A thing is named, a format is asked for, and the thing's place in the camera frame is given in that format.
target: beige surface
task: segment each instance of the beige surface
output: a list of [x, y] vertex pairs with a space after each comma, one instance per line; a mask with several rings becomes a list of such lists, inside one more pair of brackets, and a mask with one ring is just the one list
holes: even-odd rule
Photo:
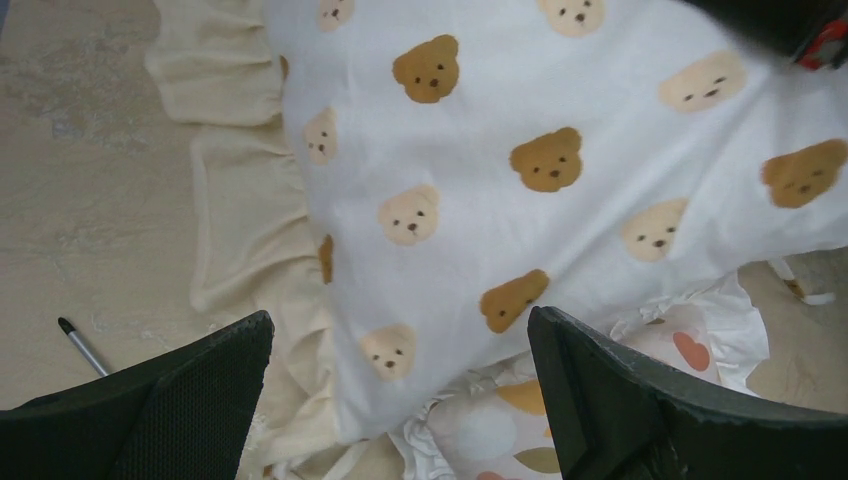
[[[59, 315], [115, 368], [225, 321], [188, 302], [193, 129], [165, 117], [142, 67], [157, 29], [145, 1], [12, 2], [0, 40], [0, 408], [95, 378], [56, 326]], [[838, 283], [840, 303], [807, 307], [764, 265], [743, 271], [773, 357], [750, 385], [787, 403], [848, 412], [848, 318], [840, 314], [848, 254], [809, 260], [802, 280]], [[280, 391], [283, 410], [302, 399], [290, 380]], [[305, 478], [327, 458], [313, 463]], [[399, 477], [383, 440], [350, 478]]]

